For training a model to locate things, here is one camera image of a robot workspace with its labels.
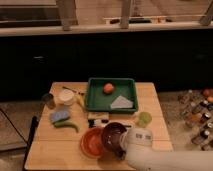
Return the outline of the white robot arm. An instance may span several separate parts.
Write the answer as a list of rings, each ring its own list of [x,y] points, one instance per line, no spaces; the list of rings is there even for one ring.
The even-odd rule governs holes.
[[[163,151],[152,148],[152,132],[132,128],[120,137],[126,163],[136,171],[213,171],[213,151]]]

